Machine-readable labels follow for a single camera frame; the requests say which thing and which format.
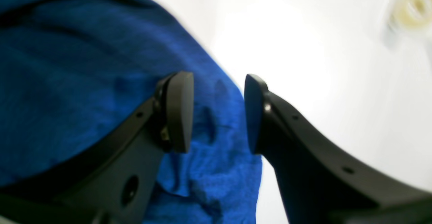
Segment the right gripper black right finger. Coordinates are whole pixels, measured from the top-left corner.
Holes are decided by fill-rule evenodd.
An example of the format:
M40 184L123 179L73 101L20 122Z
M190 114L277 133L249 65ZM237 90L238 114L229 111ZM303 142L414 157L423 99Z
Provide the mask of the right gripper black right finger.
M431 193L402 183L328 140L295 107L248 74L252 153L274 168L290 224L430 224Z

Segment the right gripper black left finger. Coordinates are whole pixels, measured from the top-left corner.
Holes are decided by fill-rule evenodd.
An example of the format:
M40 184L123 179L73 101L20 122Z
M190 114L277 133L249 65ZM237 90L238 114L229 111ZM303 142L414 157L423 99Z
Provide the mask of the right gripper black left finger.
M56 167L1 188L2 224L140 224L165 153L187 153L194 78L174 73L121 125Z

